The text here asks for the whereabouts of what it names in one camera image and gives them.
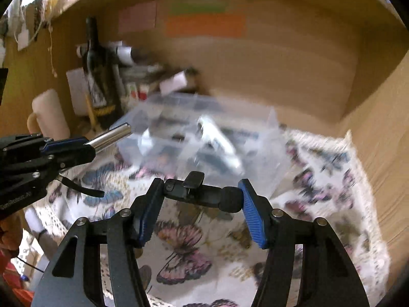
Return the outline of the left hand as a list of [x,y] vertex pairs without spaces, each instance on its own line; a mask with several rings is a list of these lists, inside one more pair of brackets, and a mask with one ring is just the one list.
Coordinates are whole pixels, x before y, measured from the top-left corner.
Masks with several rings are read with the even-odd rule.
[[22,237],[23,226],[19,212],[1,220],[1,251],[7,257],[18,256]]

